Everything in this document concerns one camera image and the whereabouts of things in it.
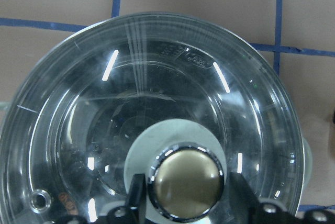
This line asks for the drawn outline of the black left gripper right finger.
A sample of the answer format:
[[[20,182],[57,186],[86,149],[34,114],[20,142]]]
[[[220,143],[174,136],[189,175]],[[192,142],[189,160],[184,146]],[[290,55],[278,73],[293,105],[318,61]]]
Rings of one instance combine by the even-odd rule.
[[[242,174],[229,174],[229,201],[237,223],[264,223],[263,205]]]

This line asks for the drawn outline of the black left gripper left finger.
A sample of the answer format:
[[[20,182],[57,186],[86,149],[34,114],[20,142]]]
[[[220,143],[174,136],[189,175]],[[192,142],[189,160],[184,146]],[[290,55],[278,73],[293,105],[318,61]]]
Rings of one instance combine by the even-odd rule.
[[[130,189],[125,203],[126,214],[131,223],[146,222],[147,184],[145,174],[132,177]]]

